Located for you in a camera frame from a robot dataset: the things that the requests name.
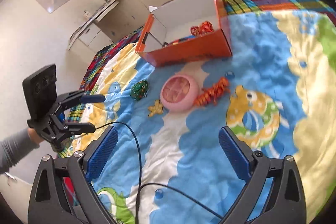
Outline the grey sleeved left forearm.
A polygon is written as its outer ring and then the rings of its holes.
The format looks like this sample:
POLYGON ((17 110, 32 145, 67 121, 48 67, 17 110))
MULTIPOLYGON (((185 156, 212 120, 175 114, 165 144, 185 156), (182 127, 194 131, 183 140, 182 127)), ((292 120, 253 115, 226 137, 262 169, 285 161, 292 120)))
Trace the grey sleeved left forearm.
POLYGON ((39 148, 39 145, 30 140, 27 129, 14 133, 1 141, 1 174, 8 172, 31 151, 39 148))

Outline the person left hand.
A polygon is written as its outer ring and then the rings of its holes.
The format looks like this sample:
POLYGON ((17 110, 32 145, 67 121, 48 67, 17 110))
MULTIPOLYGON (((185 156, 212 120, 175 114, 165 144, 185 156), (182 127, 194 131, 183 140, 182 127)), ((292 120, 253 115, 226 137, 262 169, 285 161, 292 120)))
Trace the person left hand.
POLYGON ((39 145, 41 142, 44 141, 44 139, 39 136, 39 134, 33 128, 28 128, 27 132, 30 140, 35 144, 39 145))

